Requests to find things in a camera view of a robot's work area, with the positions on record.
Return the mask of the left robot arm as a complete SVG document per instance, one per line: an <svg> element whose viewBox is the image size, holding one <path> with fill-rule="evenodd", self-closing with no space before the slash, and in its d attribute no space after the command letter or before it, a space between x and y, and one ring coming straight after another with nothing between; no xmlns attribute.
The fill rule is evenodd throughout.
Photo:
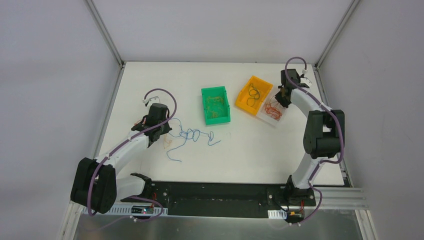
<svg viewBox="0 0 424 240"><path fill-rule="evenodd" d="M134 196L140 202L152 198L153 189L146 185L148 177L132 173L118 179L119 172L131 161L139 160L160 136L171 127L166 121L169 108L162 103L153 103L141 122L134 125L123 142L109 152L94 159L83 158L77 166L70 199L87 207L92 214L105 214L116 201Z"/></svg>

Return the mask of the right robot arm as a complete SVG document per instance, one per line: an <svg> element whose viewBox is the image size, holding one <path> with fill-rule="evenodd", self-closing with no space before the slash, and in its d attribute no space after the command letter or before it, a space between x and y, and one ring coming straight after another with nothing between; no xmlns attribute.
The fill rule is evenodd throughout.
<svg viewBox="0 0 424 240"><path fill-rule="evenodd" d="M314 199L311 186L316 175L324 163L342 151L341 142L345 139L344 112L321 103L301 82L303 77L295 69L282 70L279 92L274 96L282 107L294 105L306 117L302 138L305 154L283 190L284 200L290 205Z"/></svg>

